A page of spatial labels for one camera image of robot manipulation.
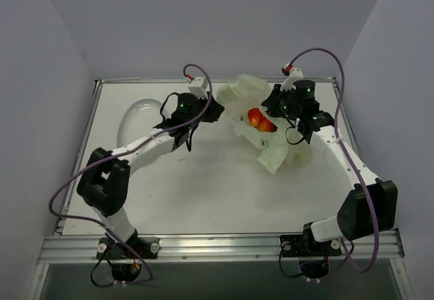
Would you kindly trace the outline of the red fake pear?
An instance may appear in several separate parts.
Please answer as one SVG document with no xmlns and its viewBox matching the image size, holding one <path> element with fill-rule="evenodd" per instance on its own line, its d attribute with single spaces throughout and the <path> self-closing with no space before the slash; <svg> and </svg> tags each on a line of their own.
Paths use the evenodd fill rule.
<svg viewBox="0 0 434 300">
<path fill-rule="evenodd" d="M 248 121 L 253 127 L 258 125 L 258 122 L 262 119 L 262 117 L 264 116 L 258 108 L 252 108 L 248 111 Z"/>
</svg>

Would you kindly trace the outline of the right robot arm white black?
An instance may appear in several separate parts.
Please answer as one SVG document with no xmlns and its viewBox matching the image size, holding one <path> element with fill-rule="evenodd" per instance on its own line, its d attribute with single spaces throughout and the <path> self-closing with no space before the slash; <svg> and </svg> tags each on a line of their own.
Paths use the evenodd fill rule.
<svg viewBox="0 0 434 300">
<path fill-rule="evenodd" d="M 262 102 L 267 115 L 290 122 L 328 163 L 346 193 L 336 215 L 312 222 L 301 246 L 317 254 L 326 242 L 356 240 L 395 226 L 397 186 L 374 174 L 344 141 L 336 120 L 315 100 L 315 82 L 297 79 L 292 88 L 276 83 Z"/>
</svg>

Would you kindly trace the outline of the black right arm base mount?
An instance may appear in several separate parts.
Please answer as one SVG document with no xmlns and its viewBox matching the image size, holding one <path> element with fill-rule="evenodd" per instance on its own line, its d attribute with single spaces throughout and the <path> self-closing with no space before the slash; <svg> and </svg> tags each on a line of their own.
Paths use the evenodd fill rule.
<svg viewBox="0 0 434 300">
<path fill-rule="evenodd" d="M 330 272 L 329 259 L 342 254 L 340 246 L 332 246 L 332 241 L 316 242 L 301 234 L 286 234 L 279 237 L 280 250 L 278 265 L 287 278 L 321 279 Z M 282 265 L 283 258 L 297 258 L 299 272 L 287 273 Z"/>
</svg>

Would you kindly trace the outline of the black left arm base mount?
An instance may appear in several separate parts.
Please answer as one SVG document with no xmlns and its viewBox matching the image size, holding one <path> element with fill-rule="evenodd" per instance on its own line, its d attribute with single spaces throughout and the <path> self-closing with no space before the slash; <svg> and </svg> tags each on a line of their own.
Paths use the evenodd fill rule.
<svg viewBox="0 0 434 300">
<path fill-rule="evenodd" d="M 134 285 L 150 282 L 153 271 L 148 261 L 157 259 L 160 251 L 158 238 L 132 236 L 124 244 L 114 241 L 109 236 L 100 238 L 96 251 L 97 263 L 91 272 L 93 274 L 101 263 L 109 266 L 112 281 L 115 284 Z"/>
</svg>

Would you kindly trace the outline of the pale green plastic bag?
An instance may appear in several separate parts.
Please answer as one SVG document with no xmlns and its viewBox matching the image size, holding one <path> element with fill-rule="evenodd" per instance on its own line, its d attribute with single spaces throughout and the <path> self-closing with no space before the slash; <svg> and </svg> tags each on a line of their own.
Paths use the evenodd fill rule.
<svg viewBox="0 0 434 300">
<path fill-rule="evenodd" d="M 231 118 L 235 133 L 260 150 L 258 162 L 275 174 L 283 164 L 308 164 L 313 152 L 286 120 L 266 114 L 261 103 L 270 95 L 266 80 L 243 74 L 218 88 L 216 101 Z"/>
</svg>

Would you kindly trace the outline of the red orange fake mango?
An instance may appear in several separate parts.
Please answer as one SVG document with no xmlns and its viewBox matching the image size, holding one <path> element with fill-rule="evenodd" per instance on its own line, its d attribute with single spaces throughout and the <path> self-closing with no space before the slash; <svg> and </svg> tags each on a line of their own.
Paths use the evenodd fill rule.
<svg viewBox="0 0 434 300">
<path fill-rule="evenodd" d="M 260 132 L 274 132 L 276 131 L 276 127 L 273 122 L 268 120 L 266 117 L 262 117 L 262 119 L 258 122 L 256 129 Z"/>
</svg>

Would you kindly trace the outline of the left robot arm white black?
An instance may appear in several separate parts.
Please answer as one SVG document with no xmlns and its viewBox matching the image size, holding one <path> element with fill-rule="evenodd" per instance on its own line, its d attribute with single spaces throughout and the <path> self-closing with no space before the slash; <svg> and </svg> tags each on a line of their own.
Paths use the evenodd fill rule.
<svg viewBox="0 0 434 300">
<path fill-rule="evenodd" d="M 117 149 L 95 149 L 87 164 L 107 161 L 84 172 L 77 186 L 77 193 L 84 202 L 117 236 L 111 237 L 112 249 L 122 259 L 132 257 L 140 243 L 138 232 L 123 207 L 131 175 L 183 144 L 191 150 L 192 135 L 198 125 L 218 121 L 224 111 L 224 107 L 210 93 L 205 98 L 192 93 L 175 95 L 176 110 L 169 117 L 163 116 L 161 123 L 154 126 L 149 134 Z"/>
</svg>

